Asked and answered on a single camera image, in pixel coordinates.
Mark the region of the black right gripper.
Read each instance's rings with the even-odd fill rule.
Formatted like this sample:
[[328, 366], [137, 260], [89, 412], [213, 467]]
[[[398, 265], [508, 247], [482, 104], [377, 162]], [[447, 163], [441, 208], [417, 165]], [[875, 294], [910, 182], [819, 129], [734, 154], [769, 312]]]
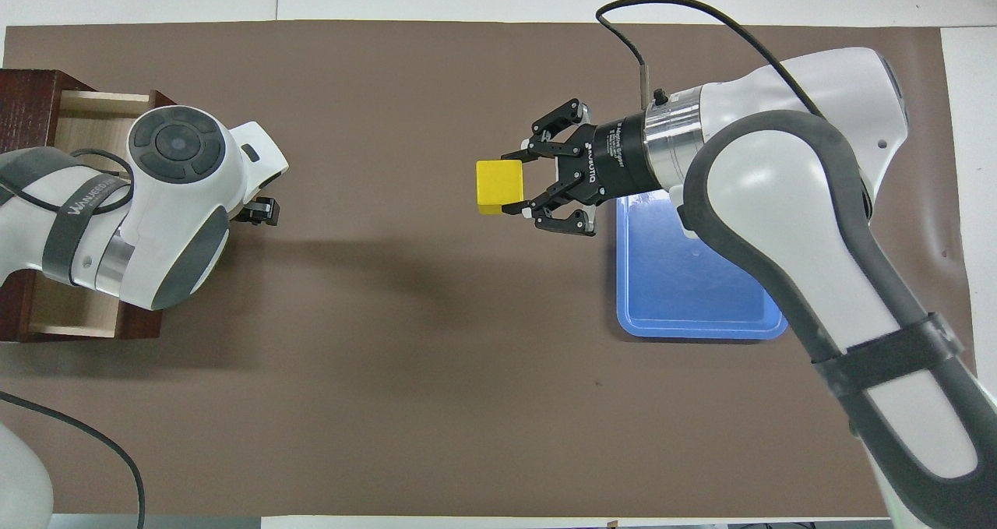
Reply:
[[[548, 233], [594, 237], [594, 206], [583, 205], [566, 219], [553, 217], [553, 212], [572, 202], [602, 203], [661, 188], [650, 166], [643, 115], [602, 125], [589, 122], [588, 106], [578, 99], [566, 101], [534, 122], [525, 147], [502, 159], [528, 163], [539, 157], [572, 157], [581, 160], [580, 173], [558, 180], [533, 199], [503, 205], [503, 213], [519, 214]], [[572, 134], [572, 142], [555, 142], [556, 136], [574, 125], [580, 127]]]

